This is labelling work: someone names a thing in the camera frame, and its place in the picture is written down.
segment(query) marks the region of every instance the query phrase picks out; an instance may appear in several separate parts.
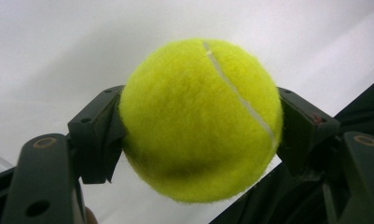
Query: white backdrop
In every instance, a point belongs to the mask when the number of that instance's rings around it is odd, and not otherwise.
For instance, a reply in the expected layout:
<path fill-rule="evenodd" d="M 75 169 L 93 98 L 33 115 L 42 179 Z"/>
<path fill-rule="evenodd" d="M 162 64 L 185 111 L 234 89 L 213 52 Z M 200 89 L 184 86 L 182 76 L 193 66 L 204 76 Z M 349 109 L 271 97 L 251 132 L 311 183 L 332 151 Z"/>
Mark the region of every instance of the white backdrop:
<path fill-rule="evenodd" d="M 332 116 L 374 82 L 374 0 L 0 1 L 0 172 L 29 139 L 67 133 L 154 49 L 189 37 L 240 45 Z M 100 223 L 208 223 L 235 200 L 175 203 L 123 157 L 113 181 L 83 188 Z"/>

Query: white seam line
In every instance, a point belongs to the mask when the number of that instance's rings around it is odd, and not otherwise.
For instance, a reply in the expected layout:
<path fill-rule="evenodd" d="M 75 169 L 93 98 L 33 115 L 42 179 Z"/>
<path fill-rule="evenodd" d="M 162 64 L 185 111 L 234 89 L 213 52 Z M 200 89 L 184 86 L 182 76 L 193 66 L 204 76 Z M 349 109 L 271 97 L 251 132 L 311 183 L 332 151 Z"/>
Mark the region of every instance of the white seam line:
<path fill-rule="evenodd" d="M 237 94 L 237 97 L 239 101 L 244 105 L 244 107 L 247 109 L 247 111 L 250 113 L 250 115 L 260 124 L 260 126 L 266 131 L 266 133 L 269 135 L 271 139 L 271 146 L 276 146 L 276 139 L 274 138 L 274 134 L 271 131 L 269 125 L 263 120 L 263 118 L 260 117 L 260 115 L 254 110 L 253 107 L 251 107 L 250 103 L 242 98 L 236 87 L 230 82 L 230 80 L 225 76 L 225 74 L 222 72 L 221 67 L 219 66 L 218 61 L 215 59 L 213 53 L 211 52 L 211 49 L 209 45 L 206 42 L 203 42 L 203 46 L 206 49 L 207 57 L 212 62 L 213 67 L 215 68 L 218 75 L 221 76 L 221 78 L 232 88 L 232 90 Z"/>

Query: mounting hole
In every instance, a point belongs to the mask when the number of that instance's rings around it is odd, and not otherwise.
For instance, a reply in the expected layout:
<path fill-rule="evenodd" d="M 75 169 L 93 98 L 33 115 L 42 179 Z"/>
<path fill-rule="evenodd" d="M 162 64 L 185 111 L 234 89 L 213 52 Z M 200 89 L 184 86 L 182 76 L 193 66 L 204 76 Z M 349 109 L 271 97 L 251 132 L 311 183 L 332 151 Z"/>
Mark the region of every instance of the mounting hole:
<path fill-rule="evenodd" d="M 361 144 L 363 144 L 365 146 L 374 147 L 374 139 L 370 138 L 368 136 L 363 136 L 361 134 L 356 135 L 354 137 L 354 141 L 358 142 L 358 143 L 361 143 Z"/>
<path fill-rule="evenodd" d="M 47 148 L 53 146 L 58 140 L 54 137 L 45 137 L 33 143 L 35 148 Z"/>
<path fill-rule="evenodd" d="M 91 119 L 82 119 L 82 120 L 81 120 L 82 123 L 88 123 L 88 122 L 90 122 L 90 121 L 91 121 Z"/>
<path fill-rule="evenodd" d="M 45 200 L 32 203 L 26 209 L 26 216 L 27 217 L 41 216 L 49 209 L 49 206 L 50 206 L 50 203 Z"/>

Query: yellow tennis ball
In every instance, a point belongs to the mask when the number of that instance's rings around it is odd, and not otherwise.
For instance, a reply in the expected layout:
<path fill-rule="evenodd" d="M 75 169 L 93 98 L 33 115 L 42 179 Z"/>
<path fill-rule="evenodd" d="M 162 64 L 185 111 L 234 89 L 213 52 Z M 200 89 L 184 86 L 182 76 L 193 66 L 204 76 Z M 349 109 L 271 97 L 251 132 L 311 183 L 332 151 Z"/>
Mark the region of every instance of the yellow tennis ball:
<path fill-rule="evenodd" d="M 130 76 L 119 113 L 135 172 L 187 203 L 224 200 L 254 184 L 283 125 L 268 73 L 220 40 L 183 40 L 155 51 Z"/>

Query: tennis ball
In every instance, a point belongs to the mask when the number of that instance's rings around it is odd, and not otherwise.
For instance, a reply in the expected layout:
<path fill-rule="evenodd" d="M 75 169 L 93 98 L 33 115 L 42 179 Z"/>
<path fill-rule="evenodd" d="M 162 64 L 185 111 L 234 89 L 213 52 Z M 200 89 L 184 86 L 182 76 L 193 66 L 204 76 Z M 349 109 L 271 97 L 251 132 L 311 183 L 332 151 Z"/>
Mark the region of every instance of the tennis ball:
<path fill-rule="evenodd" d="M 118 111 L 134 171 L 186 203 L 224 200 L 252 186 L 274 156 L 283 124 L 268 73 L 221 40 L 156 50 L 131 74 Z"/>

